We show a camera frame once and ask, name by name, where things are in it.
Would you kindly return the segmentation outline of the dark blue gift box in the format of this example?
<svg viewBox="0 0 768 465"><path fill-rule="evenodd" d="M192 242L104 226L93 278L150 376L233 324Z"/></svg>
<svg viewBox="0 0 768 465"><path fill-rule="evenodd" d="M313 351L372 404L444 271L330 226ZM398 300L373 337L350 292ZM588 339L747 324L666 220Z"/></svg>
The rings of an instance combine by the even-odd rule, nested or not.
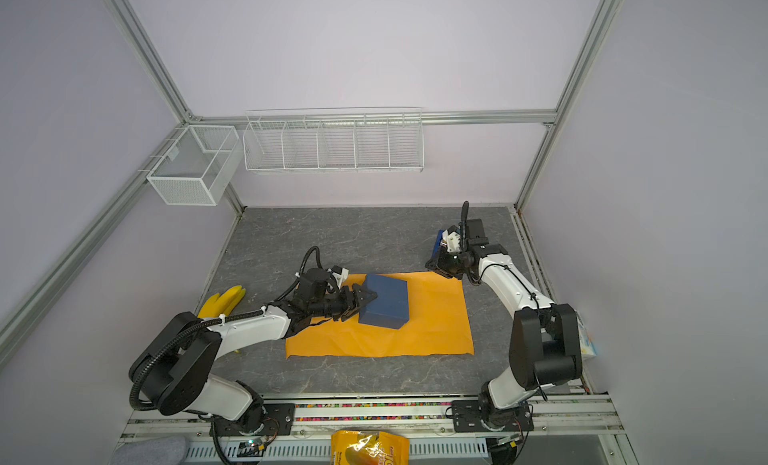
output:
<svg viewBox="0 0 768 465"><path fill-rule="evenodd" d="M384 275L367 275L363 285L377 297L361 309L359 323L399 330L410 319L406 280Z"/></svg>

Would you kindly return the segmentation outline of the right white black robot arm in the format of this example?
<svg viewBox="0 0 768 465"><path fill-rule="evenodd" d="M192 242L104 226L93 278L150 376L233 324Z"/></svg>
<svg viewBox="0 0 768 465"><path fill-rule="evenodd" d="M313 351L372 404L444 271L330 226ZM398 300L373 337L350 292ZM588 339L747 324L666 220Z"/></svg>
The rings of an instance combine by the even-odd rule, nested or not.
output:
<svg viewBox="0 0 768 465"><path fill-rule="evenodd" d="M527 400L548 386L581 377L583 356L574 308L538 290L513 263L508 251L486 236L480 219L464 202L459 223L436 239L427 270L448 279L488 286L512 318L508 366L486 382L478 395L483 422L502 427Z"/></svg>

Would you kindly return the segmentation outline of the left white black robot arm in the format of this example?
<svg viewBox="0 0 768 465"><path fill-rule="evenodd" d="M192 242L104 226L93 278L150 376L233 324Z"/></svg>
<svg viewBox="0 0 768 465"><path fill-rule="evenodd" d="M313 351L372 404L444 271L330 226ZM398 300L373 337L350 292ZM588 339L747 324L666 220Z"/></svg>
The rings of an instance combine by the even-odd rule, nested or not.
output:
<svg viewBox="0 0 768 465"><path fill-rule="evenodd" d="M345 322L372 303L377 294L347 284L349 272L327 268L311 247L291 285L259 309L199 318L191 312L173 317L129 370L129 404L135 411L164 416L192 413L220 419L255 432L266 419L262 397L249 386L213 374L215 362L236 350L293 337L327 321Z"/></svg>

